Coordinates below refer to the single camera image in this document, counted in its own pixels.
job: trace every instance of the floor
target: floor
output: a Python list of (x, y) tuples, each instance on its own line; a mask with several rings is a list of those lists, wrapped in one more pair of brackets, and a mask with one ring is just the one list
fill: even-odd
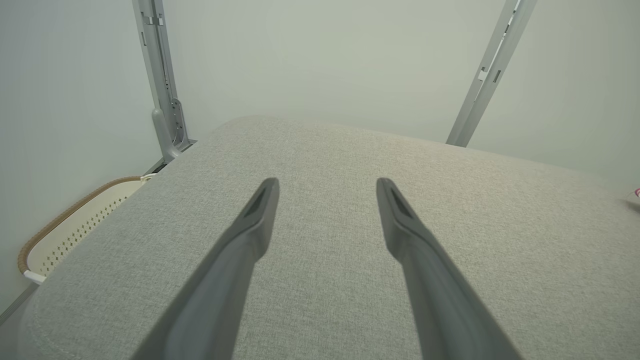
[(18, 327), (20, 326), (20, 319), (22, 318), (24, 309), (30, 299), (31, 296), (13, 312), (9, 319), (0, 325), (0, 359), (2, 360), (18, 359)]

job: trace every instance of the laundry basket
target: laundry basket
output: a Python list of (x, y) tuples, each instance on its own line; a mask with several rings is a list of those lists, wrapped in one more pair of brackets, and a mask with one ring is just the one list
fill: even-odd
[(68, 208), (22, 247), (20, 273), (42, 284), (78, 243), (153, 175), (114, 180)]

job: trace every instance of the gray fabric ottoman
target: gray fabric ottoman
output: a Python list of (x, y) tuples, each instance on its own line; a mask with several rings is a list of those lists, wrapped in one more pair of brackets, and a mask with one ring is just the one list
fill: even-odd
[(527, 359), (640, 356), (640, 213), (587, 176), (326, 124), (234, 120), (170, 163), (51, 274), (25, 359), (127, 359), (267, 178), (280, 180), (235, 359), (420, 359), (376, 179), (393, 179)]

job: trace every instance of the gray metal bracket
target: gray metal bracket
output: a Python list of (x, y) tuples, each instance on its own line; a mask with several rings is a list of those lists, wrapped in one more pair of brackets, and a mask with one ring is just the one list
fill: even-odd
[[(162, 0), (132, 1), (135, 14), (137, 14), (136, 22), (138, 23), (138, 31), (140, 31), (141, 45), (154, 102), (156, 109), (162, 110), (162, 118), (165, 122), (162, 128), (158, 128), (159, 124), (154, 115), (156, 133), (164, 134), (167, 132), (172, 147), (178, 152), (184, 151), (193, 142), (189, 141), (182, 103), (178, 100), (175, 88)], [(159, 138), (158, 141), (161, 146), (166, 145), (165, 140)], [(171, 154), (173, 149), (163, 149), (164, 153)]]
[(447, 143), (466, 147), (515, 52), (538, 0), (506, 0)]

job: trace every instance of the upholstered cushion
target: upholstered cushion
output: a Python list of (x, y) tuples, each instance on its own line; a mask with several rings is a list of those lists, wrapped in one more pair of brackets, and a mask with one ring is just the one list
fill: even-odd
[(234, 120), (37, 290), (26, 359), (127, 359), (260, 182), (280, 180), (235, 359), (419, 359), (375, 182), (393, 179), (528, 359), (640, 354), (640, 214), (588, 176), (350, 127)]

